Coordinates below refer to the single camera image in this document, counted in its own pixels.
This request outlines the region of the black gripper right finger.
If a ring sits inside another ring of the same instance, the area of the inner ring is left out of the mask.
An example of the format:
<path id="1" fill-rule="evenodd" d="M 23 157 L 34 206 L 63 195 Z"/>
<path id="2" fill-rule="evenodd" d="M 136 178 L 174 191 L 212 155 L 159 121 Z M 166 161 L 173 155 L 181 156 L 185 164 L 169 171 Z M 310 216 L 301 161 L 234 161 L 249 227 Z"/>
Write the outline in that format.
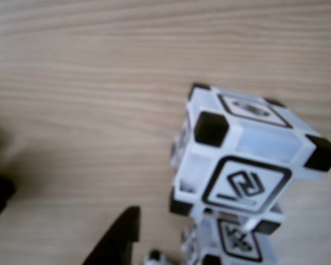
<path id="1" fill-rule="evenodd" d="M 127 207 L 94 246 L 83 264 L 130 264 L 140 237 L 141 208 Z"/>

